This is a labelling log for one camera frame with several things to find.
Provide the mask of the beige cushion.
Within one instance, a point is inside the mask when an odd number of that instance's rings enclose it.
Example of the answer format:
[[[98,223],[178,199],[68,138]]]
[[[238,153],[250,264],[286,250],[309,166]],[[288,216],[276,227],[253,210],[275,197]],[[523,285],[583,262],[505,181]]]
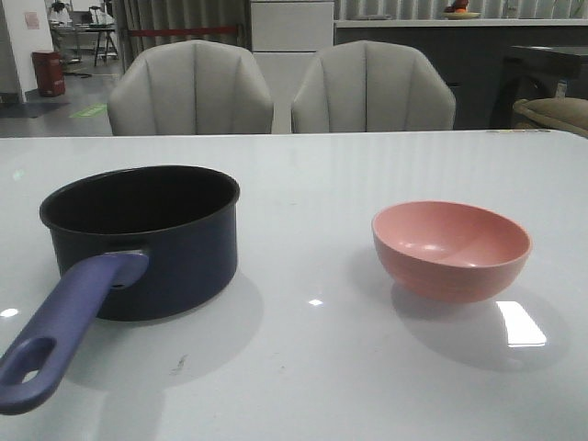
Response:
[[[587,100],[575,97],[520,99],[513,104],[514,127],[559,130],[587,137]]]

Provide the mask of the dark washing machine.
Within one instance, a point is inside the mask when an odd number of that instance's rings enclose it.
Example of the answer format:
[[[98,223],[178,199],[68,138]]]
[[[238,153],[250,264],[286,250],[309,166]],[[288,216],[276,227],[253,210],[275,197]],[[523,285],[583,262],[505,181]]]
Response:
[[[587,97],[587,48],[512,46],[503,56],[489,127],[513,127],[513,104],[519,99],[534,100],[556,96]]]

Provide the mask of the grey right chair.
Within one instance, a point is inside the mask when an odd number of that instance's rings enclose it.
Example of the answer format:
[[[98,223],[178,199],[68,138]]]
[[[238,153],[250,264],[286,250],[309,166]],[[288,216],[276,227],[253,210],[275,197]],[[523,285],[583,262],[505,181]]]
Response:
[[[455,115],[454,94],[421,51],[360,40],[316,52],[291,104],[291,130],[453,130]]]

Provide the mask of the grey left chair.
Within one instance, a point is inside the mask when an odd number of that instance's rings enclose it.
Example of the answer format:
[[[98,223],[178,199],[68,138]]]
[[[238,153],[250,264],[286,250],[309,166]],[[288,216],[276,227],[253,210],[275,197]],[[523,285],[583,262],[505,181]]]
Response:
[[[251,52],[187,40],[138,55],[107,114],[115,136],[267,134],[274,102]]]

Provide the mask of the grey curtain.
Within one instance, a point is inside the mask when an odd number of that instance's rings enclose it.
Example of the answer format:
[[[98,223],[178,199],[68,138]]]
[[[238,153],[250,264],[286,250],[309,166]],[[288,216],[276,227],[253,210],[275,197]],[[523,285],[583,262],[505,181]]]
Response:
[[[239,0],[131,0],[113,3],[122,69],[152,47],[185,40],[209,40],[251,48],[251,3]],[[130,37],[130,29],[239,26],[238,35]]]

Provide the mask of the dark blue saucepan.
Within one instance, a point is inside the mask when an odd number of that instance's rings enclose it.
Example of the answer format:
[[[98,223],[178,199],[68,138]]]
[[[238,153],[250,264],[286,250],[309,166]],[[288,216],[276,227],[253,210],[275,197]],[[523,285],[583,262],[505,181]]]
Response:
[[[95,318],[137,322],[220,293],[238,262],[238,183],[156,165],[92,175],[40,205],[59,283],[1,359],[1,411],[27,413],[56,391]]]

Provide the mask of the white refrigerator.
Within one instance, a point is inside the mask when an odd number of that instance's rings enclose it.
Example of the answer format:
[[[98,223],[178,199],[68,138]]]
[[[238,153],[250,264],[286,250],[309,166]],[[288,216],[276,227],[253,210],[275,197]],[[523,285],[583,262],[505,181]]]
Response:
[[[274,101],[274,133],[290,132],[290,105],[313,54],[334,43],[333,1],[253,1],[252,52]]]

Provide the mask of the background person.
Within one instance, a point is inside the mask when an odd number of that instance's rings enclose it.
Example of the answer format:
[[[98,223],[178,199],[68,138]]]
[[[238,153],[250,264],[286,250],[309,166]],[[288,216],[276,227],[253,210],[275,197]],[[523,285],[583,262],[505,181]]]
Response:
[[[55,1],[51,4],[48,13],[48,20],[52,24],[58,25],[67,25],[71,22],[68,9],[64,2]]]

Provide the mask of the fruit plate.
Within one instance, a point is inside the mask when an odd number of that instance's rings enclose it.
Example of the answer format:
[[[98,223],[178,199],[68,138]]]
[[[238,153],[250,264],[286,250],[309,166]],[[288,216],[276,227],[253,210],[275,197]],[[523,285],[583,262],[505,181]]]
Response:
[[[469,0],[454,0],[443,10],[442,16],[446,19],[474,19],[481,16],[480,12],[469,11]]]

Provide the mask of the background work table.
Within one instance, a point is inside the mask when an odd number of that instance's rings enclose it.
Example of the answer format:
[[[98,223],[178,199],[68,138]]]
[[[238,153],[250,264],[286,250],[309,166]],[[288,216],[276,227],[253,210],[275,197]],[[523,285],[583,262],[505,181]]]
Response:
[[[50,22],[50,32],[56,38],[56,50],[65,62],[78,63],[82,55],[92,52],[94,66],[119,58],[116,27],[98,24]]]

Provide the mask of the dark kitchen counter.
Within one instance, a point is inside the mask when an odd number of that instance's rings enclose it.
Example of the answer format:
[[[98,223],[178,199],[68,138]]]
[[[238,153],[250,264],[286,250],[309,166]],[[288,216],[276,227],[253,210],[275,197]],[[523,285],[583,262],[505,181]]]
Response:
[[[585,46],[584,19],[339,20],[334,41],[373,40],[423,52],[457,100],[458,130],[490,129],[503,56],[519,46]]]

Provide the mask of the pink bowl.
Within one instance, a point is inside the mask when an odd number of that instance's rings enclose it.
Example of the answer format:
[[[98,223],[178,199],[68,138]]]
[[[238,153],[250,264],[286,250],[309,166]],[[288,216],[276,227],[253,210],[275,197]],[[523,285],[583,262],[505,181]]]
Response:
[[[431,300],[472,303],[511,286],[532,250],[516,222],[449,201],[404,202],[373,218],[378,258],[393,280]]]

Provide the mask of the red bin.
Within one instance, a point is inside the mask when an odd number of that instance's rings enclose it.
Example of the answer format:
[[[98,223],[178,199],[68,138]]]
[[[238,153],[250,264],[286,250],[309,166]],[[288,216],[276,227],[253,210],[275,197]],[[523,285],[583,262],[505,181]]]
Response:
[[[57,51],[33,51],[31,59],[39,95],[43,97],[64,95],[65,82],[60,54]]]

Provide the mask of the grey chair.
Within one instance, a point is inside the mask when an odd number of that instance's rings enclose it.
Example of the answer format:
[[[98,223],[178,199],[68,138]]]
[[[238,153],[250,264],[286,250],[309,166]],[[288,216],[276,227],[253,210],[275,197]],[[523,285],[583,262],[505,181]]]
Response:
[[[455,115],[454,94],[421,51],[360,40],[316,52],[291,104],[291,130],[453,130]]]
[[[138,55],[107,114],[115,136],[267,134],[274,102],[251,52],[187,40]]]

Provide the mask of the red barrier belt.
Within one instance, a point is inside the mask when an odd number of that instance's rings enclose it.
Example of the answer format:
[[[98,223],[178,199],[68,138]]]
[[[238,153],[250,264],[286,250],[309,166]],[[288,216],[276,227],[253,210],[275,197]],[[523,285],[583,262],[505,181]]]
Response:
[[[240,27],[221,26],[212,28],[168,28],[168,29],[130,29],[130,37],[178,37],[178,36],[205,36],[205,35],[238,35]]]

